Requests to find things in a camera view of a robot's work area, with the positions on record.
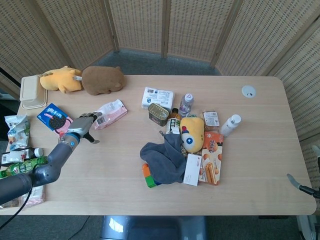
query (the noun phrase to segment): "gray cloth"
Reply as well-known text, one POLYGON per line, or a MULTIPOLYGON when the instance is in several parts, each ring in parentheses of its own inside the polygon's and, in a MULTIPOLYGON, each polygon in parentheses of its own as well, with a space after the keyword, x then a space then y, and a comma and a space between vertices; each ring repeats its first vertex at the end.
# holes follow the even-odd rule
POLYGON ((140 151, 140 157, 149 166, 151 176, 161 184, 182 183, 186 159, 181 154, 180 134, 163 135, 164 143, 148 142, 140 151))

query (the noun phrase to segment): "blue snack box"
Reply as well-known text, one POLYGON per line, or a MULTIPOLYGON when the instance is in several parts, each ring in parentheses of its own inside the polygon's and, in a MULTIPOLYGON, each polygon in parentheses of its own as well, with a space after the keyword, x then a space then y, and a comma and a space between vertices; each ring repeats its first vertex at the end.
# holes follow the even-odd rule
POLYGON ((53 103, 50 103, 37 118, 58 136, 65 134, 73 120, 53 103))

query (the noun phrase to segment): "yellow plush doll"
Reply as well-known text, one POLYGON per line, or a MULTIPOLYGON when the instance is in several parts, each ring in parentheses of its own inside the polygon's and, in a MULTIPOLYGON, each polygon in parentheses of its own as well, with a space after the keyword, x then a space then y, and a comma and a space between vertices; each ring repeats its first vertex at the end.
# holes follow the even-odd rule
POLYGON ((62 93, 81 90, 81 82, 75 80, 75 76, 81 76, 81 71, 75 68, 64 66, 59 69, 46 71, 40 77, 43 88, 51 91, 60 90, 62 93))
POLYGON ((204 144, 205 123, 199 117, 184 117, 180 122, 182 145, 189 153, 196 153, 204 144))

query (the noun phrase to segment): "wooden table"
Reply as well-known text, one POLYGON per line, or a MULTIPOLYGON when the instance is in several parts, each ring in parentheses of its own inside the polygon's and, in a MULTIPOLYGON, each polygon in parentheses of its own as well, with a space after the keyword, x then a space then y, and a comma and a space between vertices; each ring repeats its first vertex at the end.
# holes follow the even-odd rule
MULTIPOLYGON (((111 94, 50 91, 55 103, 73 119, 120 99, 128 114, 81 140, 62 168, 60 178, 46 186, 45 203, 24 209, 25 215, 309 215, 315 200, 294 188, 286 174, 310 185, 286 93, 281 81, 262 76, 128 75, 127 86, 111 94), (246 98, 244 85, 256 88, 246 98), (222 125, 239 114, 242 123, 223 144, 219 186, 174 183, 148 188, 142 174, 140 149, 163 143, 158 126, 141 108, 145 87, 175 92, 178 107, 186 92, 194 95, 193 113, 218 112, 222 125)), ((30 121, 30 143, 49 154, 58 137, 36 116, 42 108, 24 110, 30 121)), ((2 209, 13 214, 17 208, 2 209)))

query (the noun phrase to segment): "tin can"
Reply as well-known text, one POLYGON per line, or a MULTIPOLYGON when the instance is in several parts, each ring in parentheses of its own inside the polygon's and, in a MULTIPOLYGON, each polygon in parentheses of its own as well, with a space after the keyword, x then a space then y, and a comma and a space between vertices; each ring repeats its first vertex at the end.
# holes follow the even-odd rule
POLYGON ((149 119, 154 121, 161 127, 165 126, 167 123, 167 118, 169 117, 169 112, 162 106, 152 103, 148 107, 149 119))

